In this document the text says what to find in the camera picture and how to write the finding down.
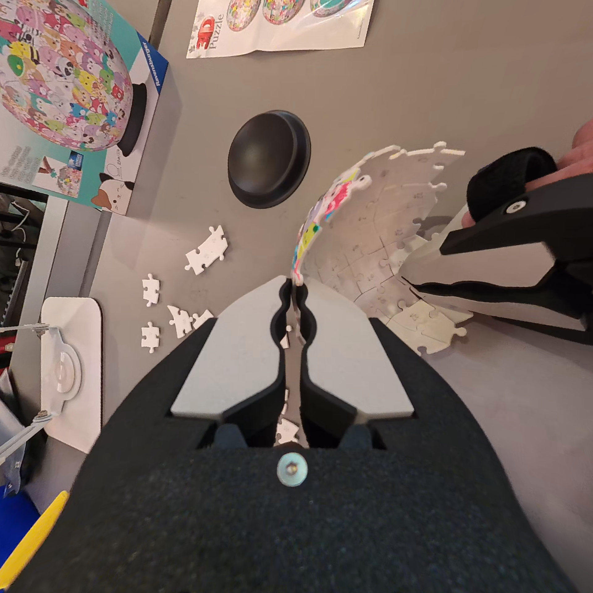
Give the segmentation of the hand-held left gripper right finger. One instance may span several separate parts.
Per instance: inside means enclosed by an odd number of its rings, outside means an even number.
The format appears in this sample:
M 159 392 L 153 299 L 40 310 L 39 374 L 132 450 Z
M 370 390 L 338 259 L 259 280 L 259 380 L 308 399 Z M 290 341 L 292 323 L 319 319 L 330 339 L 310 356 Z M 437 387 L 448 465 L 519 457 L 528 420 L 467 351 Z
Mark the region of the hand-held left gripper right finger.
M 359 418 L 409 418 L 413 405 L 367 315 L 322 283 L 305 283 L 299 305 L 313 387 Z

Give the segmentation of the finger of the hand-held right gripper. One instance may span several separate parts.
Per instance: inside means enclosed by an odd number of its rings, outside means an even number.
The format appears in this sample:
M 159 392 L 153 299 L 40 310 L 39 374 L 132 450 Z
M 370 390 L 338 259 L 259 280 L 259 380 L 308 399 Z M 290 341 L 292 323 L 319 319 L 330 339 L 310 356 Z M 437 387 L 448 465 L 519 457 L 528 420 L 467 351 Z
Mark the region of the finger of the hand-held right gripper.
M 415 249 L 401 265 L 401 277 L 414 286 L 477 282 L 503 288 L 531 288 L 552 270 L 555 259 L 542 242 L 442 254 L 445 239 L 462 229 L 462 218 L 468 211 L 461 209 L 441 233 Z
M 435 295 L 419 288 L 415 288 L 414 293 L 435 307 L 458 309 L 467 313 L 478 313 L 557 329 L 588 331 L 583 316 L 575 318 L 539 305 L 507 301 L 475 301 L 452 295 Z

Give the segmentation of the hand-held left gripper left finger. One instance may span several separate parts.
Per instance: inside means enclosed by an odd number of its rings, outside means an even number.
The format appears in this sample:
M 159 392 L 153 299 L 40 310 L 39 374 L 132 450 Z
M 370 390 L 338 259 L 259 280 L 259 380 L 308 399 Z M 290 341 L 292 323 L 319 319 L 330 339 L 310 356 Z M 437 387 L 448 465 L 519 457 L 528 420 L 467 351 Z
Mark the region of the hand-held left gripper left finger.
M 243 295 L 216 319 L 170 411 L 222 419 L 281 380 L 286 335 L 286 277 Z

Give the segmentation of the partly built colourful puzzle ball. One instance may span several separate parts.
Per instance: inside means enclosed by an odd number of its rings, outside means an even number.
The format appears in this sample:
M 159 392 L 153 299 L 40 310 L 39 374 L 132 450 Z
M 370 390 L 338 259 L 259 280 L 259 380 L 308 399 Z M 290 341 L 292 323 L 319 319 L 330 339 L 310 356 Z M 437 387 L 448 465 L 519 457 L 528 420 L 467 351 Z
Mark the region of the partly built colourful puzzle ball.
M 309 210 L 292 261 L 293 285 L 319 280 L 377 318 L 417 354 L 441 352 L 467 335 L 472 313 L 430 305 L 399 274 L 427 240 L 421 223 L 445 183 L 434 179 L 463 157 L 446 142 L 370 152 L 341 173 Z

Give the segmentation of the black round puzzle stand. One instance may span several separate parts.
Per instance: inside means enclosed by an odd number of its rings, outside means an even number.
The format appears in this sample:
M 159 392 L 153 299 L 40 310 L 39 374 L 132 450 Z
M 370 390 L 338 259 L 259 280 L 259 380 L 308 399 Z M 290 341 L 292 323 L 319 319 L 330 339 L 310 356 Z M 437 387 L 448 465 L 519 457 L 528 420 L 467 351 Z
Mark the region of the black round puzzle stand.
M 228 182 L 252 209 L 269 209 L 291 197 L 311 158 L 307 127 L 295 114 L 271 110 L 249 119 L 229 147 Z

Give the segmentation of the printed puzzle box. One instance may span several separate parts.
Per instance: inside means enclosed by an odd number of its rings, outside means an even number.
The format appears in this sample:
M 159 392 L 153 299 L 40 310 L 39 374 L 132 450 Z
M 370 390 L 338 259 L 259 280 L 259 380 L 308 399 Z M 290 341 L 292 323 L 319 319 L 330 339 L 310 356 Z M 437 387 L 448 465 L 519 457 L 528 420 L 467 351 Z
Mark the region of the printed puzzle box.
M 1 183 L 126 216 L 167 70 L 106 1 L 1 1 Z

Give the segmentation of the person's right hand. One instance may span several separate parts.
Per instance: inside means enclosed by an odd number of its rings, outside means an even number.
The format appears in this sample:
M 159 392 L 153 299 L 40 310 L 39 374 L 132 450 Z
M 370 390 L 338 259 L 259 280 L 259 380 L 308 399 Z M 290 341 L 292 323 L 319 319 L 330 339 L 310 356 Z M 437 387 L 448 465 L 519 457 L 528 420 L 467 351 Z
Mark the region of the person's right hand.
M 526 191 L 592 173 L 592 119 L 583 124 L 575 133 L 572 149 L 557 162 L 557 171 L 528 182 Z

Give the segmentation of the white flat pad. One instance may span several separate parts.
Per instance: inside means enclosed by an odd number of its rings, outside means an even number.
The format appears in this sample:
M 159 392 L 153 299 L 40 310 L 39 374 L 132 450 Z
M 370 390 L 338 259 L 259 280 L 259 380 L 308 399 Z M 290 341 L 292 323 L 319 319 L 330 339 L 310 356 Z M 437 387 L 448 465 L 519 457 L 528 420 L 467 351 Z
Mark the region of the white flat pad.
M 47 434 L 88 454 L 102 428 L 102 318 L 91 298 L 50 297 L 41 308 L 41 322 L 59 327 L 63 340 L 78 353 L 82 380 L 78 394 L 63 405 Z

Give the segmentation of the clear glass holder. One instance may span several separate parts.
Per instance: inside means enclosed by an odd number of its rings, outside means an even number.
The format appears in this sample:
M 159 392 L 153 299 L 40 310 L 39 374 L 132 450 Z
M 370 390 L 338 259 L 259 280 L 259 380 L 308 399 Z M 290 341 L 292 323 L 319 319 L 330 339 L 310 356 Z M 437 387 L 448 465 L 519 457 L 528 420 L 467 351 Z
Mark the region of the clear glass holder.
M 1 447 L 1 464 L 25 445 L 53 419 L 61 415 L 65 402 L 73 399 L 79 392 L 82 381 L 82 367 L 76 350 L 67 344 L 59 327 L 49 324 L 25 324 L 3 327 L 2 333 L 17 330 L 32 330 L 41 338 L 41 410 L 18 434 Z

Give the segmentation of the yellow plastic bin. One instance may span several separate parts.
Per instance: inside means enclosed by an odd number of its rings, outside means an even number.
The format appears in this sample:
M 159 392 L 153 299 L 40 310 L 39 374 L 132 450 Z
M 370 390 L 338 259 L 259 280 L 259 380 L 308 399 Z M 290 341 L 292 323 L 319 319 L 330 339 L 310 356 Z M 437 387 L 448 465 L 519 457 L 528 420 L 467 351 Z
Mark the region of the yellow plastic bin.
M 69 493 L 59 493 L 35 523 L 23 534 L 1 565 L 1 592 L 7 591 L 47 540 L 69 499 Z

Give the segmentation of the blue plastic bin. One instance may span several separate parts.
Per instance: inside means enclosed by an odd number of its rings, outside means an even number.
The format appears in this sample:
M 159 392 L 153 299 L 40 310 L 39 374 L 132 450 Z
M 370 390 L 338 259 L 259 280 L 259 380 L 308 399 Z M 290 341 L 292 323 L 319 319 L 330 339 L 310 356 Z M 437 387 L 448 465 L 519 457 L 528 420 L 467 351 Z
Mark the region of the blue plastic bin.
M 1 495 L 1 566 L 39 517 L 26 492 L 5 498 Z

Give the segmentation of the printed sticker sheet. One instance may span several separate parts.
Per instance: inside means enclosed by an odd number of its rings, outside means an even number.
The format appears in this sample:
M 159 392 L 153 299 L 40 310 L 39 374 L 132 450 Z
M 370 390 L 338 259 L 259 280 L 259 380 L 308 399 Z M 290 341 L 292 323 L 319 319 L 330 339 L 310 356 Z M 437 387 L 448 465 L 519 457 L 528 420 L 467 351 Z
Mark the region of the printed sticker sheet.
M 199 1 L 188 59 L 361 48 L 374 1 Z

